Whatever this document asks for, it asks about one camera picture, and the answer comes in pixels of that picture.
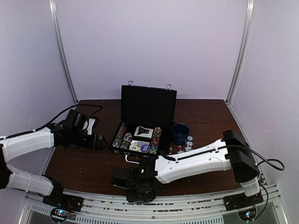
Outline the clear round dealer button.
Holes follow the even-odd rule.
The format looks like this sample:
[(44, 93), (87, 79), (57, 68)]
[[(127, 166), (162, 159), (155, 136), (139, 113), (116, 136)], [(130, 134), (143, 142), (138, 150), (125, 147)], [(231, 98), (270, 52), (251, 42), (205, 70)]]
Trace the clear round dealer button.
[(129, 150), (135, 151), (135, 152), (140, 152), (141, 144), (138, 141), (132, 141), (130, 143)]

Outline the black poker case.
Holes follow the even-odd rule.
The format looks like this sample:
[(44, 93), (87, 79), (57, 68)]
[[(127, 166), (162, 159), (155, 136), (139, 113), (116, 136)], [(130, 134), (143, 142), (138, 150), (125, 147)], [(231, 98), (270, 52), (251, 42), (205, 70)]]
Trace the black poker case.
[[(136, 85), (121, 86), (121, 121), (109, 145), (109, 151), (115, 154), (136, 156), (139, 158), (167, 154), (174, 125), (177, 91), (172, 88), (156, 88)], [(132, 140), (151, 142), (151, 138), (135, 137), (138, 126), (162, 129), (157, 154), (141, 153), (120, 148), (113, 148), (112, 143), (122, 125), (127, 123), (126, 133), (132, 133)]]

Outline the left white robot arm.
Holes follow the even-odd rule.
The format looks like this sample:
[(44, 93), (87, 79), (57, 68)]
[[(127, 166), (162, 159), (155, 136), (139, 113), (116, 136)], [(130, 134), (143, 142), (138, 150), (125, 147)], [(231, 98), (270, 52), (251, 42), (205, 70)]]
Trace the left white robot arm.
[(0, 188), (14, 188), (48, 196), (57, 207), (67, 203), (63, 187), (45, 176), (38, 176), (9, 165), (12, 159), (40, 149), (74, 145), (91, 150), (101, 150), (107, 145), (102, 135), (92, 132), (91, 128), (82, 130), (77, 127), (65, 129), (50, 124), (40, 130), (26, 134), (2, 137), (0, 139)]

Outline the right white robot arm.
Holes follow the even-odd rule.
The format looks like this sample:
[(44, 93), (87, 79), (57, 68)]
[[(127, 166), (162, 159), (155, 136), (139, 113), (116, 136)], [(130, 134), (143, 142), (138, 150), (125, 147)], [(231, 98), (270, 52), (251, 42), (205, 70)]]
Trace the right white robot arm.
[(251, 205), (260, 192), (259, 171), (247, 142), (232, 130), (213, 143), (188, 152), (154, 155), (140, 161), (128, 173), (126, 199), (130, 203), (149, 203), (160, 186), (189, 176), (232, 170), (234, 180), (244, 192), (240, 203)]

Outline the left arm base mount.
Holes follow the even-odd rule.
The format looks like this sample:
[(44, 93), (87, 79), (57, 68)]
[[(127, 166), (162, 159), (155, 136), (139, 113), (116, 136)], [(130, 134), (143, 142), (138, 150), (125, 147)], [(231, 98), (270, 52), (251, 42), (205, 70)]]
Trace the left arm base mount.
[(64, 194), (62, 190), (54, 190), (49, 196), (43, 196), (43, 203), (71, 212), (80, 212), (84, 199), (79, 196)]

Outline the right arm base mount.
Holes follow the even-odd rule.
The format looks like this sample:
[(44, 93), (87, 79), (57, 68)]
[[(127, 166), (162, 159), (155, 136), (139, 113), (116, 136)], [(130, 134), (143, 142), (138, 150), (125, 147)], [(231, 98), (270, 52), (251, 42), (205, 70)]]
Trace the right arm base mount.
[(263, 202), (263, 196), (261, 194), (256, 194), (253, 196), (246, 196), (244, 193), (226, 196), (223, 198), (226, 211), (239, 210), (254, 206), (256, 204)]

